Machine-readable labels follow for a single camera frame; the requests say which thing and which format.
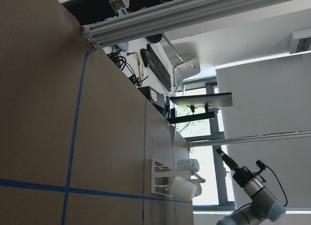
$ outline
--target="window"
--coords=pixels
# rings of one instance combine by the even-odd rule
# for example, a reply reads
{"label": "window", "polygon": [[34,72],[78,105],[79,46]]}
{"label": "window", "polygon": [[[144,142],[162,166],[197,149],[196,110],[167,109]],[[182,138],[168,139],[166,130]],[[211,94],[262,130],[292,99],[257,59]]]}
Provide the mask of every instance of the window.
{"label": "window", "polygon": [[[217,83],[207,83],[205,88],[197,88],[178,92],[177,96],[202,95],[219,93]],[[175,106],[178,116],[189,114],[189,110]],[[191,121],[176,124],[176,130],[187,141],[198,139],[224,139],[224,123],[221,109],[210,109],[215,112],[214,119]],[[204,113],[202,108],[195,113]],[[230,169],[223,163],[215,152],[220,146],[200,146],[190,149],[190,158],[195,158],[200,163],[199,174],[207,181],[202,186],[202,194],[194,197],[194,210],[234,210],[234,196]],[[221,146],[227,153],[227,147]]]}

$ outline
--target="desk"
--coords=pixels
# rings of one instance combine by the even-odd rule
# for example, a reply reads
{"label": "desk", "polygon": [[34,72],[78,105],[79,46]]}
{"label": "desk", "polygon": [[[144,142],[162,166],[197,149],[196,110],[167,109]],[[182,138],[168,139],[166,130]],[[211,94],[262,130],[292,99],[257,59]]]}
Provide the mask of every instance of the desk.
{"label": "desk", "polygon": [[[147,44],[151,44],[151,47],[153,48],[153,50],[155,51],[159,59],[162,61],[165,68],[168,70],[171,76],[171,84],[173,86],[173,67],[160,43],[152,44],[146,38],[132,40],[129,42],[128,52],[139,52],[140,49],[143,49],[143,48],[146,49]],[[111,47],[104,48],[104,51],[106,53],[111,53]],[[125,52],[121,52],[120,54],[126,58],[126,61],[133,67],[133,70],[136,76],[139,77],[137,60],[135,58],[135,55],[133,54],[133,55],[127,56]],[[149,77],[142,83],[142,87],[150,86],[153,89],[155,89],[157,92],[163,94],[164,97],[166,97],[167,95],[171,96],[171,94],[173,93],[173,87],[172,87],[171,92],[167,91],[167,89],[163,88],[162,84],[158,81],[156,75],[152,72],[152,70],[149,67],[146,68],[143,65],[143,70],[144,70],[145,77],[147,77],[147,75],[149,75]],[[125,73],[127,77],[131,76],[131,73],[129,72],[129,70],[124,69],[123,72]]]}
{"label": "desk", "polygon": [[150,193],[150,159],[188,158],[174,127],[59,2],[0,6],[1,224],[193,224]]}

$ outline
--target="blue tape line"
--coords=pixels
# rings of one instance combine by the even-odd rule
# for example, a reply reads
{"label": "blue tape line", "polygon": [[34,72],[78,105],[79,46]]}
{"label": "blue tape line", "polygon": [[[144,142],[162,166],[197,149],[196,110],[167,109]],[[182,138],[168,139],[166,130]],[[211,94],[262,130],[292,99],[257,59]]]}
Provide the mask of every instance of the blue tape line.
{"label": "blue tape line", "polygon": [[97,191],[97,190],[84,190],[84,189],[75,189],[75,188],[67,189],[66,187],[61,187],[61,186],[42,185],[42,184],[27,183],[27,182],[22,182],[22,181],[6,180],[6,179],[0,179],[0,186],[27,189],[27,190],[44,190],[44,191],[67,192],[67,193],[76,193],[76,194],[84,194],[84,195],[132,198],[132,199],[140,199],[140,200],[191,203],[191,201],[178,201],[178,200],[167,199],[167,198],[146,197],[146,196],[139,196],[139,195],[124,194],[124,193],[105,192],[105,191]]}
{"label": "blue tape line", "polygon": [[65,187],[61,187],[61,186],[42,185],[42,184],[27,183],[27,182],[15,181],[15,180],[5,180],[5,179],[0,179],[0,186],[20,188],[20,189],[29,189],[29,190],[54,191],[54,192],[65,192],[66,190]]}
{"label": "blue tape line", "polygon": [[96,191],[96,190],[84,190],[84,189],[69,189],[69,193],[77,194],[87,194],[87,195],[96,195],[96,196],[107,196],[107,197],[122,197],[122,198],[132,198],[132,199],[143,199],[143,196],[131,195],[124,193],[115,193],[115,192],[105,192],[105,191]]}
{"label": "blue tape line", "polygon": [[[145,166],[146,166],[146,119],[147,119],[147,99],[145,99],[145,120],[144,120],[144,162],[142,170],[142,195],[145,196]],[[142,225],[145,224],[145,200],[142,199]]]}
{"label": "blue tape line", "polygon": [[78,125],[78,118],[79,118],[79,112],[80,112],[80,103],[81,103],[81,96],[82,96],[82,90],[83,90],[84,75],[85,75],[86,63],[87,63],[87,59],[88,59],[89,55],[90,55],[90,53],[87,52],[84,56],[82,72],[81,72],[79,93],[78,93],[77,106],[76,106],[76,112],[75,112],[75,116],[74,116],[74,124],[73,124],[72,138],[71,138],[70,157],[69,157],[69,164],[68,164],[66,191],[65,191],[65,197],[64,197],[64,205],[63,205],[63,214],[62,214],[61,225],[65,225],[65,219],[66,219],[68,192],[69,192],[69,186],[70,186],[72,161],[73,161],[73,152],[74,152],[74,146],[75,146],[75,142],[76,142],[77,125]]}

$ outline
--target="white panel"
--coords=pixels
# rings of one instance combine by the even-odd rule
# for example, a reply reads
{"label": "white panel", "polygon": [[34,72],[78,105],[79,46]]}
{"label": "white panel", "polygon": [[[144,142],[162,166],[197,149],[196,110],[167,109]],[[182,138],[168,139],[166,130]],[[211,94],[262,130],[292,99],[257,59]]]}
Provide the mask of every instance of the white panel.
{"label": "white panel", "polygon": [[[227,138],[311,130],[311,54],[289,56],[217,70],[220,92],[232,92],[233,106],[223,108]],[[311,138],[234,144],[229,154],[241,166],[257,170],[264,161],[275,170],[289,197],[289,208],[311,208]],[[266,172],[269,189],[283,201]],[[249,198],[235,185],[237,206]]]}

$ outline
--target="keyboard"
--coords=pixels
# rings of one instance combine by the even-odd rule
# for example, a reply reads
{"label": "keyboard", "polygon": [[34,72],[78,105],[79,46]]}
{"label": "keyboard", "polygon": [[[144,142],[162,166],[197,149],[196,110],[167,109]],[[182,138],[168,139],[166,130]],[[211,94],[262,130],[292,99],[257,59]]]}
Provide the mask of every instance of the keyboard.
{"label": "keyboard", "polygon": [[172,84],[170,74],[168,73],[167,69],[165,68],[161,60],[156,55],[155,51],[151,48],[150,44],[147,44],[147,50],[150,52],[149,68],[157,76],[157,78],[164,85],[164,87],[168,91],[171,91]]}

